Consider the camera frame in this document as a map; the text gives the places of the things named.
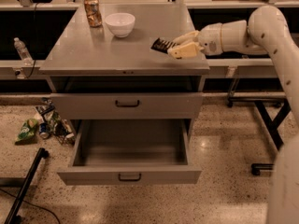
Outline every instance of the white bowl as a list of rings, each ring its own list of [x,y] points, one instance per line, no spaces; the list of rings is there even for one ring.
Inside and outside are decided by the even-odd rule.
[[[135,16],[130,13],[113,13],[105,18],[109,31],[116,37],[128,36],[135,25]]]

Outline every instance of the can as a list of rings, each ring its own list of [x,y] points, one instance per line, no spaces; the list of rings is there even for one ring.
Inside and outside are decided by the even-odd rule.
[[[50,128],[47,123],[39,124],[39,136],[43,139],[47,139],[50,136]]]
[[[91,27],[102,25],[99,0],[84,0],[87,21]]]

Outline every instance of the speckled terrazzo floor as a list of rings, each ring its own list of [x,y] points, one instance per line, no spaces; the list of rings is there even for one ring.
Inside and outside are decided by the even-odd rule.
[[[30,145],[13,144],[23,122],[35,114],[34,105],[38,99],[0,97],[0,174],[25,175],[38,149],[48,150],[50,156],[39,166],[36,186],[29,188],[25,200],[49,208],[61,223],[264,223],[270,174],[252,176],[250,165],[272,162],[276,151],[253,104],[228,108],[224,96],[206,95],[190,143],[193,163],[203,169],[196,185],[90,187],[66,186],[55,173],[67,166],[72,146],[38,136]],[[273,116],[278,111],[268,110]],[[285,142],[297,132],[292,114],[279,132]],[[0,223],[13,201],[0,191]],[[58,223],[26,203],[19,214],[23,223]]]

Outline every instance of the gray desk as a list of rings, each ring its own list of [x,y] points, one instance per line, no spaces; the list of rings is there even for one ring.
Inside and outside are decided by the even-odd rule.
[[[185,6],[102,5],[135,15],[135,29],[116,38],[90,28],[83,7],[67,25],[40,72],[76,134],[67,185],[195,183],[200,167],[188,150],[209,68],[204,55],[174,60],[151,50],[158,37],[193,30]]]

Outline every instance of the white robotic arm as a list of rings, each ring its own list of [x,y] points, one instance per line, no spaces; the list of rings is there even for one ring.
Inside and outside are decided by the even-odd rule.
[[[251,14],[248,25],[245,21],[216,23],[200,32],[178,37],[174,42],[179,46],[169,49],[168,54],[175,58],[196,56],[200,50],[205,55],[226,51],[268,54],[299,125],[299,48],[292,40],[283,14],[276,7],[259,7]],[[277,155],[267,223],[299,223],[299,134]]]

